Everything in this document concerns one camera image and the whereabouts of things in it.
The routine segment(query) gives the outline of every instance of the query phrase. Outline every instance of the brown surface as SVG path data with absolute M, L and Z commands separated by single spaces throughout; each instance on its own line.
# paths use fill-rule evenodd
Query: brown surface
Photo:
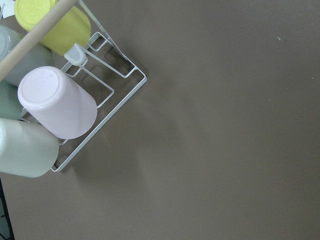
M 319 239 L 319 2 L 86 2 L 148 81 L 64 172 L 0 175 L 16 239 Z

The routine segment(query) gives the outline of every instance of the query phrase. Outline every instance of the white wire rack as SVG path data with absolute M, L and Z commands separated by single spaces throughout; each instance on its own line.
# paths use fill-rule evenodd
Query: white wire rack
M 102 120 L 96 120 L 93 127 L 85 134 L 85 137 L 79 137 L 80 141 L 76 141 L 76 145 L 72 144 L 71 150 L 68 151 L 67 156 L 63 155 L 62 159 L 58 159 L 54 166 L 51 168 L 53 172 L 60 172 L 64 169 L 64 167 L 75 157 L 75 155 L 88 143 L 88 141 L 101 129 L 101 127 L 119 110 L 119 108 L 130 99 L 135 92 L 147 81 L 146 75 L 128 58 L 126 57 L 116 43 L 112 40 L 110 35 L 107 33 L 105 28 L 101 25 L 98 19 L 94 16 L 94 14 L 90 11 L 90 9 L 85 5 L 82 0 L 78 0 L 79 5 L 83 8 L 83 10 L 87 13 L 87 15 L 92 19 L 92 21 L 97 25 L 99 28 L 98 32 L 95 32 L 91 38 L 89 39 L 88 44 L 85 47 L 82 47 L 78 44 L 75 44 L 66 54 L 65 58 L 67 59 L 67 63 L 62 67 L 62 71 L 73 78 L 77 82 L 77 77 L 83 71 L 88 76 L 90 76 L 90 81 L 95 82 L 97 81 L 101 84 L 101 87 L 105 89 L 107 96 L 97 104 L 98 113 L 101 109 L 103 115 Z M 111 64 L 107 63 L 106 61 L 102 60 L 101 58 L 97 57 L 97 54 L 100 52 L 104 52 L 104 48 L 109 46 L 116 50 L 116 53 L 124 59 L 130 69 L 127 73 L 123 74 L 119 69 L 112 66 Z M 130 76 L 133 73 L 138 72 L 139 78 L 138 80 L 134 81 L 134 86 L 127 92 L 123 97 L 117 98 L 116 102 L 112 104 L 112 108 L 108 107 L 108 101 L 117 94 L 117 91 L 108 84 L 108 79 L 103 79 L 102 77 L 98 77 L 92 71 L 87 68 L 87 64 L 89 62 L 89 58 L 93 59 L 100 66 L 103 66 L 107 71 L 111 71 L 112 73 L 116 74 L 118 77 L 126 80 L 131 81 Z M 78 69 L 74 73 L 70 73 L 70 70 L 74 67 Z M 60 151 L 63 151 L 64 147 L 67 145 L 68 139 L 62 139 L 60 145 Z

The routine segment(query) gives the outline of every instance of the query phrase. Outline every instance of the cup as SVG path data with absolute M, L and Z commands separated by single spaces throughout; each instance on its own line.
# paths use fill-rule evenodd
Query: cup
M 18 119 L 23 107 L 18 100 L 18 88 L 6 81 L 0 82 L 0 118 Z
M 0 25 L 0 61 L 18 44 L 23 35 Z M 52 52 L 42 45 L 36 45 L 18 65 L 5 77 L 8 83 L 19 86 L 21 79 L 40 66 L 54 65 Z
M 97 117 L 94 98 L 52 66 L 29 72 L 18 87 L 18 99 L 34 118 L 60 139 L 86 133 Z
M 58 0 L 16 0 L 15 18 L 30 31 L 58 2 Z M 85 47 L 91 36 L 91 25 L 86 14 L 73 6 L 43 37 L 41 42 L 59 55 L 64 55 L 76 43 Z
M 58 138 L 40 124 L 0 118 L 1 172 L 39 177 L 54 165 L 58 152 Z

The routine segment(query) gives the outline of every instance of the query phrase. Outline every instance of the dish rack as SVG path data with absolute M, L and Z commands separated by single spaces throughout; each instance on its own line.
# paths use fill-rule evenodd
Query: dish rack
M 83 0 L 60 0 L 56 6 L 17 44 L 17 46 L 0 62 L 0 80 L 14 68 L 14 61 L 18 55 L 27 54 L 34 45 L 77 3 L 99 28 L 89 39 L 85 47 L 77 43 L 65 54 L 67 62 L 61 70 L 82 87 L 95 85 L 100 89 L 97 103 L 98 117 L 93 127 L 83 136 L 75 139 L 60 139 L 59 155 L 51 168 L 53 172 L 60 172 L 101 129 L 101 127 L 130 99 L 135 92 L 147 81 L 146 75 L 126 57 L 112 40 L 105 28 L 85 5 Z M 95 73 L 95 66 L 102 69 L 104 75 Z M 21 120 L 37 122 L 27 111 L 23 111 Z

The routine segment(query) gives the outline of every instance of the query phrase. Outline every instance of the yellow cup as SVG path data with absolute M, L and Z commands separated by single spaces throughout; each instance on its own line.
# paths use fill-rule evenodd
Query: yellow cup
M 58 0 L 16 0 L 15 18 L 21 27 L 30 31 L 57 2 Z M 91 25 L 87 15 L 73 6 L 41 42 L 63 56 L 76 43 L 86 46 L 90 36 Z

